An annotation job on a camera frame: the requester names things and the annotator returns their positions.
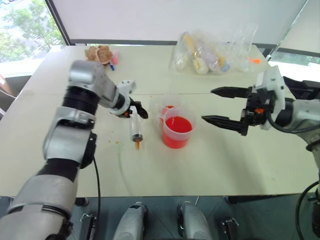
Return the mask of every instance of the measuring cup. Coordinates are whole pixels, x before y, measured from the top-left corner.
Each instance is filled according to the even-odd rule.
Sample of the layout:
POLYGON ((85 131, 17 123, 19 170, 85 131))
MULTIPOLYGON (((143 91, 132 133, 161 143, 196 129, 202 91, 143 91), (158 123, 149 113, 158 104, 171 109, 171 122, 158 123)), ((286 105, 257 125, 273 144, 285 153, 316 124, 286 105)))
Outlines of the measuring cup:
POLYGON ((162 140, 172 149, 187 145, 196 125, 196 117, 185 107, 173 107, 163 116, 162 140))
POLYGON ((162 97, 160 101, 161 106, 161 114, 160 119, 161 122, 164 120, 164 115, 169 109, 180 107, 181 106, 181 100, 177 94, 166 94, 162 97))

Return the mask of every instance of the white wall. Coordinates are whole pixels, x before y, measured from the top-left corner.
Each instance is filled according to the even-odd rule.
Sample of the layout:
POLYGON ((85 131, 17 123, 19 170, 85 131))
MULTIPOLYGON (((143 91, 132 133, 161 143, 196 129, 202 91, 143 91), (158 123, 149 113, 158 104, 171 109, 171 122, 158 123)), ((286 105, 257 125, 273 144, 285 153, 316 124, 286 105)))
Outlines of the white wall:
POLYGON ((320 53, 320 0, 310 0, 280 46, 320 53))
POLYGON ((254 22, 255 43, 277 44, 305 0, 53 0, 70 39, 176 41, 254 22))

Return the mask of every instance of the food item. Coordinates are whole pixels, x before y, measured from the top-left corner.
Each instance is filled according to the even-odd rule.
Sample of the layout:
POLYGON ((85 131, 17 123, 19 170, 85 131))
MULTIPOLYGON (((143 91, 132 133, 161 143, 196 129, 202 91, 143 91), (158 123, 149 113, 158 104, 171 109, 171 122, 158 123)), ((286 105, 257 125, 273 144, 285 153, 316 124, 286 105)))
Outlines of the food item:
POLYGON ((84 51, 88 61, 95 61, 107 65, 112 59, 112 52, 108 46, 99 45, 98 47, 91 46, 84 51))

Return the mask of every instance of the black cable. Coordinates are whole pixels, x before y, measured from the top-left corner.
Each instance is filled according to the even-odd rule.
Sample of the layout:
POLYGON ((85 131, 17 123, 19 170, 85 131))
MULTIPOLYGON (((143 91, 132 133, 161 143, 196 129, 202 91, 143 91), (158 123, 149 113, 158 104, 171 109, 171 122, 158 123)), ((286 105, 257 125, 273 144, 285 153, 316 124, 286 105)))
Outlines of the black cable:
POLYGON ((95 157, 93 157, 93 163, 94 163, 95 174, 96 174, 96 184, 98 187, 98 209, 97 209, 97 213, 96 213, 95 232, 94 232, 94 239, 97 240, 98 239, 98 225, 99 225, 100 211, 101 211, 101 192, 100 192, 99 172, 98 172, 98 167, 97 167, 95 157))
POLYGON ((299 220, 299 215, 300 215, 300 206, 302 203, 302 200, 304 199, 304 197, 306 196, 306 194, 316 185, 319 184, 319 181, 315 181, 314 183, 312 183, 310 186, 308 186, 300 195, 298 201, 296 202, 296 206, 295 206, 295 229, 296 232, 298 233, 298 236, 300 238, 300 240, 304 240, 304 236, 302 235, 301 229, 300 229, 300 220, 299 220))
POLYGON ((320 139, 309 143, 309 144, 305 147, 305 149, 307 149, 309 152, 312 152, 312 150, 314 149, 314 147, 315 147, 316 145, 318 145, 318 144, 320 144, 320 139))
POLYGON ((310 127, 306 127, 306 128, 301 128, 301 129, 287 129, 287 128, 283 128, 282 126, 279 126, 278 124, 276 124, 272 117, 271 117, 271 112, 267 111, 266 113, 266 119, 269 121, 269 123, 271 124, 272 127, 274 127, 275 129, 287 133, 287 134, 301 134, 301 133, 305 133, 305 132, 309 132, 312 130, 316 130, 318 128, 320 128, 320 125, 318 126, 310 126, 310 127))

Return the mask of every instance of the syringe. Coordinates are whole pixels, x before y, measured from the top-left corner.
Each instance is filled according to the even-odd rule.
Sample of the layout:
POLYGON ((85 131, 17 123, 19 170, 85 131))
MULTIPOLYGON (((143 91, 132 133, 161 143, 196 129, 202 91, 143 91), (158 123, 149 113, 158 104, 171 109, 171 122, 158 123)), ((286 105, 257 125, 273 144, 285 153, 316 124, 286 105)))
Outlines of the syringe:
POLYGON ((138 119, 138 113, 135 106, 130 107, 130 134, 131 140, 135 142, 136 148, 140 149, 140 142, 143 140, 141 126, 138 119))

